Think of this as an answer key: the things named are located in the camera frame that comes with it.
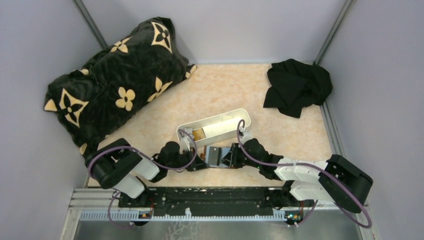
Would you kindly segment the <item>brown leather card holder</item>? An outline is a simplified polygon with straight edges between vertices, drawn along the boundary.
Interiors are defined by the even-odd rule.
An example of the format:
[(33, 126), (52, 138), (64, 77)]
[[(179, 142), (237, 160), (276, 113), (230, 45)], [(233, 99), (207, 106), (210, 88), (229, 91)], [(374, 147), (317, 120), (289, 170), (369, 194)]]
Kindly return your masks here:
[(225, 157), (230, 153), (230, 147), (207, 146), (205, 162), (209, 168), (230, 168), (230, 161)]

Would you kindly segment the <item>white oblong plastic tray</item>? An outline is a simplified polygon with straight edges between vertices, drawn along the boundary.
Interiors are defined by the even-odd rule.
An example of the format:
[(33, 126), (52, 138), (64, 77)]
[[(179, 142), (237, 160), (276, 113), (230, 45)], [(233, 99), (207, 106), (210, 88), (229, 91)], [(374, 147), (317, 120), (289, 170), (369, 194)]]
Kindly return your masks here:
[(181, 124), (177, 127), (177, 130), (185, 130), (187, 133), (192, 133), (194, 130), (202, 129), (205, 137), (195, 141), (197, 147), (201, 148), (235, 138), (240, 120), (245, 121), (244, 126), (246, 128), (252, 123), (249, 113), (243, 108), (238, 108), (197, 121)]

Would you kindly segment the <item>black cloth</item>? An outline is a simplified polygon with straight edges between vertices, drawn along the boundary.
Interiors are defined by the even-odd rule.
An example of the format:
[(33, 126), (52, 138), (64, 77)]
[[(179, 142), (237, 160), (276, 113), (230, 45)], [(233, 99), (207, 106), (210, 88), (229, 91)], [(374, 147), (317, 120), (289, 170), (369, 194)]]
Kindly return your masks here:
[(276, 108), (281, 114), (298, 119), (303, 108), (323, 105), (333, 91), (326, 69), (292, 58), (272, 63), (267, 78), (270, 87), (263, 107)]

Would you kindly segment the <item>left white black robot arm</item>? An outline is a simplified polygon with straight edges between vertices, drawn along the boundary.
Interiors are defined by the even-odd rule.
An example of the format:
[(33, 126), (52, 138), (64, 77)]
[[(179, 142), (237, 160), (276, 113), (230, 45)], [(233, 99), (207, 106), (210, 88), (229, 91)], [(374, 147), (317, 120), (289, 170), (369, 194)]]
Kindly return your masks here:
[(150, 193), (143, 180), (156, 183), (168, 171), (194, 172), (210, 166), (198, 155), (194, 136), (187, 129), (179, 129), (179, 143), (169, 141), (159, 153), (148, 156), (131, 146), (124, 138), (84, 154), (89, 176), (102, 189), (114, 189), (130, 197), (132, 203), (144, 207), (149, 203)]

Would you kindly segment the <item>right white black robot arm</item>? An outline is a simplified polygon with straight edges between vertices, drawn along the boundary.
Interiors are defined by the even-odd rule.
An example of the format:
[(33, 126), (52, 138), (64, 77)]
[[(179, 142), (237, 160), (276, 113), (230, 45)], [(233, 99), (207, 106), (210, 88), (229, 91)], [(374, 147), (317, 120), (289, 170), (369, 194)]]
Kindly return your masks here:
[(230, 168), (250, 166), (269, 180), (284, 181), (288, 187), (281, 199), (287, 206), (299, 201), (333, 202), (351, 213), (360, 213), (373, 179), (342, 155), (333, 154), (328, 160), (303, 161), (275, 155), (265, 150), (256, 138), (233, 143), (220, 163)]

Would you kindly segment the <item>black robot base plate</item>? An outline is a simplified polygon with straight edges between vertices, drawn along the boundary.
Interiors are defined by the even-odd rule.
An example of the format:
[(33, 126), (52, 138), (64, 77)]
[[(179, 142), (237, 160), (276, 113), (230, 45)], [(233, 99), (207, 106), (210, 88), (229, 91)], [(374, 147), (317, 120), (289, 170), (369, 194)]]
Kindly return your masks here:
[(137, 198), (122, 194), (120, 208), (147, 208), (154, 216), (269, 216), (273, 210), (311, 207), (313, 200), (296, 200), (286, 187), (155, 187)]

